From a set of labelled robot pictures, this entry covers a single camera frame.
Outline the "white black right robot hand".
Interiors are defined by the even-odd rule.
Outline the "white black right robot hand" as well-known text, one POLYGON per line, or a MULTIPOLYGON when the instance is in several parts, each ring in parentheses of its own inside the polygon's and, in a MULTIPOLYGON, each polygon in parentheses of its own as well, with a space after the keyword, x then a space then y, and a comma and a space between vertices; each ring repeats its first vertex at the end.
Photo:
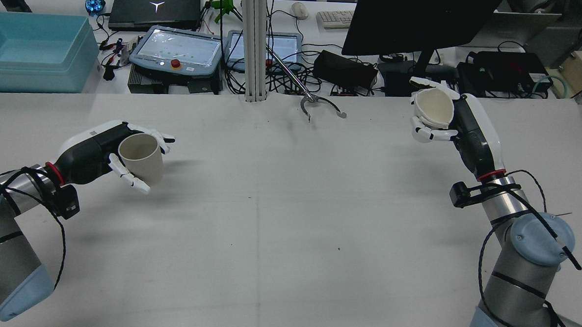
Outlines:
POLYGON ((479 182, 506 175, 499 135, 477 97, 420 77, 412 77, 410 83, 420 87, 410 98, 414 140, 451 141, 479 182))

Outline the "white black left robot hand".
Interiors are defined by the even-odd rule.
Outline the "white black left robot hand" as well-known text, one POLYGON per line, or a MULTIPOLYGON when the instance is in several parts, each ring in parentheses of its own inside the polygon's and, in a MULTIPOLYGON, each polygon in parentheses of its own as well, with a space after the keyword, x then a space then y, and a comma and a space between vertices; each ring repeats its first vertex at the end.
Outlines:
POLYGON ((114 171, 131 188, 148 194, 151 190, 151 182, 135 175, 132 168, 126 166, 123 157, 117 153, 120 143, 125 139, 143 134, 153 136, 162 154, 170 152, 168 145, 176 141, 175 136, 155 129, 141 127, 124 120, 111 120, 65 141, 59 149, 55 162, 45 164, 47 177, 56 187, 67 184, 85 185, 114 171))

